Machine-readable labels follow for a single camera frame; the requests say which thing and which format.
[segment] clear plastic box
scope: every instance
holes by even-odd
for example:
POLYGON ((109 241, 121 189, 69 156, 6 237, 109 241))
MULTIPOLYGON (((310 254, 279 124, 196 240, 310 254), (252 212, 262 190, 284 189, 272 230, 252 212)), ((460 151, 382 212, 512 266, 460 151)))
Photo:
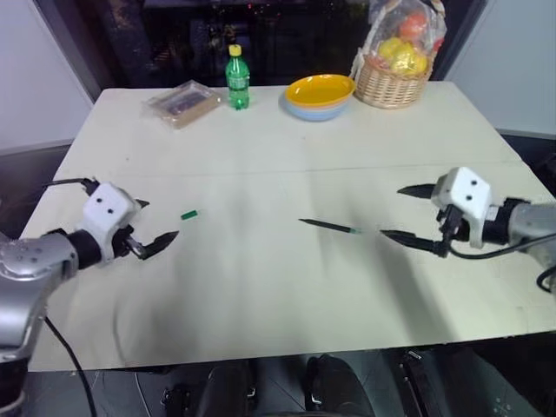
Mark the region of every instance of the clear plastic box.
POLYGON ((174 129, 187 126, 222 102, 222 97, 202 84, 188 81, 146 102, 148 109, 174 129))

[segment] white wall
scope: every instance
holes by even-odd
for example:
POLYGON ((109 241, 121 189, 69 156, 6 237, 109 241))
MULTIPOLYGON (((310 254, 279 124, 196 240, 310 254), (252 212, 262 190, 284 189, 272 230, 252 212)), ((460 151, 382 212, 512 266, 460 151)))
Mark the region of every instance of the white wall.
POLYGON ((556 1, 489 0, 447 80, 496 129, 556 138, 556 1))
POLYGON ((0 154, 69 143, 91 108, 35 5, 0 0, 0 154))

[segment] stacked bowls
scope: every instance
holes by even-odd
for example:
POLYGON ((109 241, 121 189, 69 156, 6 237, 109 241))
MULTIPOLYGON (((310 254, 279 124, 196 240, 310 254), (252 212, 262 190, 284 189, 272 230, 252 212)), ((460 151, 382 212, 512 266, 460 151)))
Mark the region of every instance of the stacked bowls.
POLYGON ((347 76, 308 76, 288 86, 283 105, 300 119, 322 122, 338 116, 354 90, 355 82, 347 76))

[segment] wicker basket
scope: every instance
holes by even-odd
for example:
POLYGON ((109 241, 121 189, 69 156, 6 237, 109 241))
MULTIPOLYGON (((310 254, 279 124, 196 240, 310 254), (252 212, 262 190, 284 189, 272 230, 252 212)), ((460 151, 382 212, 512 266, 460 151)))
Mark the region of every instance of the wicker basket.
POLYGON ((402 109, 417 101, 433 72, 433 58, 421 76, 400 76, 379 68, 368 56, 361 69, 355 96, 364 103, 381 109, 402 109))
MULTIPOLYGON (((373 23, 365 44, 354 60, 351 76, 354 77, 355 96, 371 106, 381 109, 402 109, 417 101, 425 89, 425 84, 433 72, 434 56, 428 59, 428 68, 420 76, 401 76, 390 69, 376 65, 369 56, 371 43, 384 16, 399 4, 400 0, 391 0, 379 13, 373 23)), ((436 11, 445 16, 444 6, 440 0, 432 0, 436 11)))

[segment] plastic bottle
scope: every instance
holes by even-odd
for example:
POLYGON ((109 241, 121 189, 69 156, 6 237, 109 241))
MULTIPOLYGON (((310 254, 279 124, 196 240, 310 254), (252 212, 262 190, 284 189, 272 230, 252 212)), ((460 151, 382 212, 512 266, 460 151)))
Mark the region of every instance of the plastic bottle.
POLYGON ((226 65, 229 102, 236 109, 249 107, 249 67, 243 61, 241 45, 229 45, 230 59, 226 65))

